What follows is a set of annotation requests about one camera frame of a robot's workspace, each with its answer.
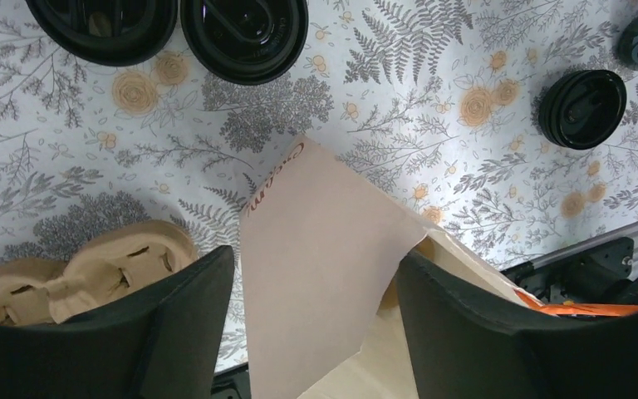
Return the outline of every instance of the orange plastic strip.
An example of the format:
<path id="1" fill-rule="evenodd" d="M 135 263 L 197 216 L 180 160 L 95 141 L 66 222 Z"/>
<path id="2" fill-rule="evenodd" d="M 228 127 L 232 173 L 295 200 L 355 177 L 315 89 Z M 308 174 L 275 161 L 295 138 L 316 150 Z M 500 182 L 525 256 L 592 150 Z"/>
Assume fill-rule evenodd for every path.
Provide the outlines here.
<path id="1" fill-rule="evenodd" d="M 531 299 L 525 293 L 521 293 L 518 290 L 515 290 L 515 293 L 531 309 L 537 310 L 542 313 L 551 314 L 552 316 L 576 314 L 581 316 L 623 317 L 638 312 L 638 305 L 609 305 L 590 303 L 542 305 Z"/>

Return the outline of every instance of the paper bag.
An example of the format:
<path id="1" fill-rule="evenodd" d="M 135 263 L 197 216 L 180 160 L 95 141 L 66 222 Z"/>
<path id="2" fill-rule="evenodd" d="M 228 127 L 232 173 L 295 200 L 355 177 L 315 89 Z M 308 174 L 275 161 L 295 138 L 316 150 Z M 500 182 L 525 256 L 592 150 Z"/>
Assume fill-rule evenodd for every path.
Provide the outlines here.
<path id="1" fill-rule="evenodd" d="M 419 243 L 450 273 L 525 306 L 457 240 L 298 137 L 241 216 L 253 399 L 416 399 L 388 287 Z"/>

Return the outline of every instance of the black lid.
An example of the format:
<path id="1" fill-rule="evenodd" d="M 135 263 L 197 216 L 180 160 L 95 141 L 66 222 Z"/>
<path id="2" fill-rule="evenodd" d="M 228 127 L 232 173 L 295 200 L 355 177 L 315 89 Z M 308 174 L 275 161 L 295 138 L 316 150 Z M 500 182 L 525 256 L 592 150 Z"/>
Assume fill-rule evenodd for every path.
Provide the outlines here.
<path id="1" fill-rule="evenodd" d="M 42 30 L 65 50 L 111 67 L 143 62 L 169 40 L 170 0 L 26 0 Z"/>
<path id="2" fill-rule="evenodd" d="M 625 83 L 612 71 L 577 71 L 549 89 L 539 125 L 554 144 L 588 150 L 607 140 L 625 113 Z"/>
<path id="3" fill-rule="evenodd" d="M 242 85 L 281 76 L 307 38 L 305 0 L 188 0 L 180 16 L 194 55 L 215 75 Z"/>

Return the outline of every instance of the tabletop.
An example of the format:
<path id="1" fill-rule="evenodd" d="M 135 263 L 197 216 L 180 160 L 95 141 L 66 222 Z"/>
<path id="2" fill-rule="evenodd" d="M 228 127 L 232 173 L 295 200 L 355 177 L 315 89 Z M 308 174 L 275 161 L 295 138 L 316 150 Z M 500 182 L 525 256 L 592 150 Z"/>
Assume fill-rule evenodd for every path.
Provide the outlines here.
<path id="1" fill-rule="evenodd" d="M 64 259 L 146 219 L 206 253 L 298 133 L 498 268 L 638 220 L 638 72 L 613 57 L 638 1 L 314 0 L 295 66 L 266 85 L 205 71 L 178 26 L 132 67 L 55 45 L 0 0 L 0 264 Z M 620 127 L 566 150 L 535 126 L 568 71 L 628 90 Z M 240 273 L 217 369 L 245 362 Z"/>

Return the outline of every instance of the white tablecloth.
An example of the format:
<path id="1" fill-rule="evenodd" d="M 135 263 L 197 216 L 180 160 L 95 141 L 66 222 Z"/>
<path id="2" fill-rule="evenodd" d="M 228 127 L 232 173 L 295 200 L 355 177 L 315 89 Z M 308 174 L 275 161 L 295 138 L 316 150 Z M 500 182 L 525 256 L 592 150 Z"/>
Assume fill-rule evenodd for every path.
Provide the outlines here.
<path id="1" fill-rule="evenodd" d="M 238 211 L 298 132 L 499 268 L 638 220 L 638 73 L 611 51 L 637 1 L 309 3 L 297 64 L 241 87 L 180 27 L 153 59 L 103 67 L 0 0 L 0 263 L 68 259 L 144 219 L 237 248 Z M 605 144 L 564 150 L 534 110 L 583 68 L 620 74 L 628 110 Z M 239 276 L 217 369 L 245 359 Z"/>

